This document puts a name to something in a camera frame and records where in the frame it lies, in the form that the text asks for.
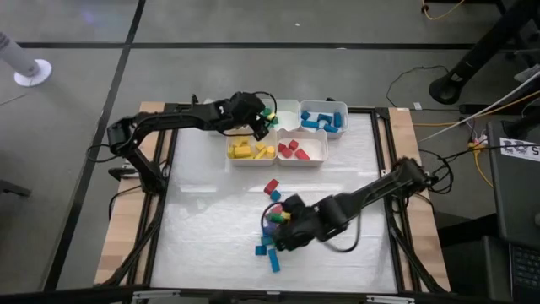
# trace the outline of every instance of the sticker label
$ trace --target sticker label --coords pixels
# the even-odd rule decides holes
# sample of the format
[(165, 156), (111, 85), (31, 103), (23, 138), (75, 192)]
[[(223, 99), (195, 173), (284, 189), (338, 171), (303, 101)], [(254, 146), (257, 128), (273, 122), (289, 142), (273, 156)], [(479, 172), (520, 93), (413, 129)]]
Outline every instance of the sticker label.
[[(501, 146), (535, 144), (535, 143), (526, 142), (524, 140), (519, 140), (519, 139), (500, 138), (499, 140), (500, 140)], [(502, 155), (517, 157), (524, 160), (540, 161), (540, 146), (539, 147), (504, 147), (504, 148), (500, 148), (500, 153)]]

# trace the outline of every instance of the yellow block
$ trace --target yellow block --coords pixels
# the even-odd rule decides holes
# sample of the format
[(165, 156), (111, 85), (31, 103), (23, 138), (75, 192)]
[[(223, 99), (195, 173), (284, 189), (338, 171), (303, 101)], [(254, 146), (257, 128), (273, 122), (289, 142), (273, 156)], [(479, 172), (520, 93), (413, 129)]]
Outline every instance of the yellow block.
[(233, 145), (235, 148), (241, 147), (243, 145), (247, 145), (250, 142), (250, 139), (247, 136), (240, 136), (239, 138), (235, 139), (233, 141)]
[(227, 155), (229, 156), (230, 159), (234, 159), (235, 158), (235, 147), (230, 146), (229, 150), (227, 151)]
[(247, 157), (251, 156), (251, 146), (241, 146), (235, 148), (236, 157)]
[(276, 148), (273, 146), (268, 146), (267, 148), (267, 156), (269, 158), (274, 158), (276, 156)]
[(266, 148), (263, 148), (263, 149), (261, 150), (261, 152), (259, 152), (259, 154), (255, 156), (255, 159), (256, 159), (256, 160), (260, 160), (261, 157), (262, 157), (265, 153), (267, 153), (267, 149), (266, 149)]
[(260, 150), (264, 149), (266, 147), (266, 145), (264, 143), (256, 143), (255, 147), (256, 147), (257, 151), (260, 151)]

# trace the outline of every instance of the white paper sheet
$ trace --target white paper sheet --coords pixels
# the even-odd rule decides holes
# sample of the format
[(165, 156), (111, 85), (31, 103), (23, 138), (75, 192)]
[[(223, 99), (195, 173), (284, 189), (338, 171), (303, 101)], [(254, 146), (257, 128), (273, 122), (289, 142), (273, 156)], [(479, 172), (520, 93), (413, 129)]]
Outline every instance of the white paper sheet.
[[(378, 178), (370, 116), (352, 114), (349, 130), (329, 140), (329, 159), (318, 168), (235, 167), (225, 138), (181, 130), (171, 169), (165, 214), (151, 285), (165, 288), (325, 292), (397, 291), (382, 201), (361, 215), (361, 239), (350, 253), (335, 253), (314, 240), (278, 252), (273, 273), (268, 256), (255, 255), (259, 220), (271, 203), (262, 191), (271, 179), (282, 198), (298, 193), (306, 204), (352, 192)], [(330, 240), (350, 247), (356, 224)]]

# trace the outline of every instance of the yellow cable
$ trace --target yellow cable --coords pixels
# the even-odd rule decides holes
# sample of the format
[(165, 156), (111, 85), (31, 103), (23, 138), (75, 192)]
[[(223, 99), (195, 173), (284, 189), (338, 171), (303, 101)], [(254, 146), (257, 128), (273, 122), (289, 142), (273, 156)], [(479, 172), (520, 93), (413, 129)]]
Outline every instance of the yellow cable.
[(478, 170), (478, 173), (480, 173), (480, 176), (488, 183), (490, 187), (493, 187), (493, 184), (489, 181), (489, 179), (483, 174), (482, 168), (480, 168), (480, 164), (478, 163), (478, 155), (480, 155), (481, 150), (474, 150), (472, 153), (474, 154), (474, 163), (476, 164), (476, 169)]
[[(538, 95), (538, 94), (540, 94), (540, 90), (538, 90), (538, 91), (536, 91), (536, 92), (534, 92), (534, 93), (531, 93), (531, 94), (529, 94), (529, 95), (527, 95), (527, 96), (525, 96), (525, 97), (523, 97), (523, 98), (520, 98), (520, 99), (518, 99), (518, 100), (516, 100), (516, 101), (512, 101), (511, 103), (509, 103), (509, 104), (507, 104), (507, 105), (504, 105), (504, 106), (502, 106), (502, 107), (499, 107), (499, 108), (497, 108), (497, 109), (495, 109), (495, 110), (487, 111), (487, 112), (485, 112), (485, 113), (483, 113), (483, 114), (480, 114), (480, 115), (478, 115), (478, 116), (475, 117), (475, 118), (479, 118), (479, 117), (484, 117), (484, 116), (487, 116), (487, 115), (491, 115), (491, 114), (496, 113), (496, 112), (498, 112), (498, 111), (500, 111), (500, 110), (503, 110), (503, 109), (505, 109), (505, 108), (507, 108), (507, 107), (509, 107), (509, 106), (513, 106), (513, 105), (515, 105), (515, 104), (517, 104), (517, 103), (520, 103), (520, 102), (523, 102), (523, 101), (525, 101), (525, 100), (528, 100), (529, 98), (531, 98), (531, 97), (533, 97), (533, 96), (536, 96), (536, 95)], [(415, 127), (445, 127), (445, 126), (451, 126), (451, 125), (453, 125), (454, 123), (457, 123), (457, 122), (414, 123), (413, 126), (415, 126)]]
[(459, 8), (460, 5), (462, 5), (463, 3), (465, 2), (465, 0), (461, 0), (458, 4), (456, 4), (453, 8), (451, 8), (448, 12), (442, 14), (441, 16), (438, 16), (438, 17), (431, 17), (429, 16), (428, 14), (428, 8), (427, 6), (425, 5), (425, 1), (422, 0), (422, 8), (425, 8), (424, 9), (424, 14), (425, 16), (431, 20), (431, 21), (435, 21), (435, 20), (438, 20), (438, 19), (443, 19), (444, 17), (448, 16), (451, 12), (453, 12), (456, 8)]

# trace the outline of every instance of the gray floor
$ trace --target gray floor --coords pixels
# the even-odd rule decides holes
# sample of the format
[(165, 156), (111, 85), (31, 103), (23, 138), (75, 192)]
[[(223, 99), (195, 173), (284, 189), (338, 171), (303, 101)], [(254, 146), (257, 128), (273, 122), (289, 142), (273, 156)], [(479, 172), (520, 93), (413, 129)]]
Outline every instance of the gray floor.
[[(122, 42), (136, 0), (0, 2), (0, 29), (16, 41)], [(358, 42), (473, 43), (496, 22), (491, 5), (465, 5), (447, 19), (429, 22), (420, 1), (147, 1), (136, 42)], [(431, 5), (432, 14), (449, 8)], [(84, 151), (94, 137), (121, 49), (31, 49), (52, 63), (52, 78), (22, 90), (13, 70), (0, 63), (0, 178), (33, 190), (28, 199), (2, 195), (0, 203), (0, 293), (39, 290), (69, 210)], [(230, 97), (237, 90), (266, 90), (282, 99), (332, 97), (351, 106), (389, 106), (385, 93), (401, 72), (424, 65), (451, 68), (465, 51), (315, 49), (132, 49), (109, 122), (137, 112), (141, 101), (186, 102)], [(463, 91), (462, 103), (488, 104), (518, 84), (522, 62), (495, 56)], [(420, 102), (415, 122), (455, 121), (456, 106), (443, 106), (427, 92), (441, 70), (418, 71), (394, 85), (400, 107)], [(477, 122), (480, 133), (485, 120)], [(417, 138), (438, 128), (416, 128)], [(470, 131), (458, 128), (423, 149), (442, 155), (466, 148)], [(423, 157), (433, 169), (436, 164)], [(489, 172), (488, 156), (481, 155)], [(97, 165), (84, 200), (59, 288), (91, 286), (107, 229), (107, 204), (117, 182), (107, 174), (120, 160)], [(471, 155), (452, 164), (454, 189), (432, 195), (440, 225), (494, 211), (491, 188)], [(475, 192), (472, 201), (469, 193)]]

